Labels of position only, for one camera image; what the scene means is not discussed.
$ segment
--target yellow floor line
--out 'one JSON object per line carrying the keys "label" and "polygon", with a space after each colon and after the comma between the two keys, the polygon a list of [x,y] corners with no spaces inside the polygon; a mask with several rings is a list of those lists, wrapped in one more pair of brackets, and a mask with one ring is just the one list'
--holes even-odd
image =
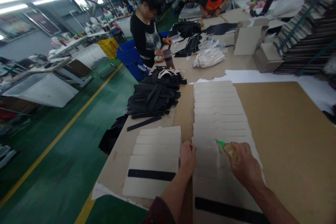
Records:
{"label": "yellow floor line", "polygon": [[61,139],[65,132],[71,127],[71,125],[76,121],[76,119],[83,113],[83,111],[89,106],[93,99],[100,93],[100,91],[106,86],[106,84],[112,79],[112,77],[119,71],[123,66],[120,64],[118,68],[110,75],[109,78],[101,85],[97,92],[87,101],[87,103],[77,112],[77,114],[71,119],[71,121],[64,127],[64,129],[58,134],[58,136],[51,142],[51,144],[44,150],[44,152],[36,159],[36,161],[29,167],[25,174],[19,179],[19,181],[12,187],[12,189],[6,194],[6,196],[0,201],[0,209],[4,204],[12,197],[16,190],[22,185],[26,178],[33,172],[33,170],[39,165],[42,159],[48,154],[48,152],[54,147],[54,145]]}
{"label": "yellow floor line", "polygon": [[86,220],[88,219],[91,210],[93,208],[93,205],[95,204],[96,200],[91,200],[92,197],[92,191],[90,192],[90,195],[86,199],[84,206],[79,213],[77,220],[75,221],[75,224],[84,224]]}
{"label": "yellow floor line", "polygon": [[170,8],[162,15],[162,17],[160,18],[160,21],[163,19],[163,17],[167,14],[167,12],[170,10]]}

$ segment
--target factory floor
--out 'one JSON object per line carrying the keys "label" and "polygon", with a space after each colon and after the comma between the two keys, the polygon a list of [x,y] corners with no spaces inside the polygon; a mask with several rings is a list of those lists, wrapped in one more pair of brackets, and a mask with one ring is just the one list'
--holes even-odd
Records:
{"label": "factory floor", "polygon": [[[170,9],[158,25],[169,30]],[[89,196],[107,156],[105,131],[126,112],[137,81],[118,59],[107,79],[97,77],[64,107],[44,107],[1,143],[19,151],[0,170],[0,223],[141,223],[147,211],[112,196]]]}

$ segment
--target yellow crate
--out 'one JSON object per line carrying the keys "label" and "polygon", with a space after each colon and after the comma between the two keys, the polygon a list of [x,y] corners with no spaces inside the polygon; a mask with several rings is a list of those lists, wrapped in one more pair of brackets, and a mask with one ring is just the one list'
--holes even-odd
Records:
{"label": "yellow crate", "polygon": [[117,49],[119,45],[114,38],[98,41],[97,44],[100,45],[100,48],[107,57],[111,59],[117,58]]}

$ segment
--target cardboard table surface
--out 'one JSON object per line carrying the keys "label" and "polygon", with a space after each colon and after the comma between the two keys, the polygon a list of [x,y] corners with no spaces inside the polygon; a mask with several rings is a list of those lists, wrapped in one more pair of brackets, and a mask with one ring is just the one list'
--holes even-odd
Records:
{"label": "cardboard table surface", "polygon": [[[234,84],[248,117],[267,186],[301,223],[335,223],[336,128],[296,82]],[[180,87],[181,98],[162,120],[141,128],[181,126],[182,142],[191,141],[194,122],[193,85]],[[133,204],[149,208],[152,200],[122,195],[127,167],[144,121],[127,119],[97,179],[97,185]],[[192,223],[189,181],[180,216]]]}

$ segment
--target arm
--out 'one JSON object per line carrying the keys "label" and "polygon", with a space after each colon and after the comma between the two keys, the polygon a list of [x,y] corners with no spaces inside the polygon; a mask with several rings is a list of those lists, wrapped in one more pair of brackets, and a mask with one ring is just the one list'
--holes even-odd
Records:
{"label": "arm", "polygon": [[180,158],[181,167],[161,196],[161,199],[167,204],[176,223],[180,217],[187,183],[196,166],[196,148],[193,148],[190,142],[184,142],[182,144]]}
{"label": "arm", "polygon": [[156,198],[143,223],[178,223],[187,183],[196,166],[196,148],[186,141],[182,144],[181,167],[161,198]]}
{"label": "arm", "polygon": [[252,156],[249,144],[231,143],[231,145],[238,153],[237,162],[227,153],[232,172],[252,195],[269,222],[272,224],[299,224],[277,196],[266,187],[261,175],[260,165]]}

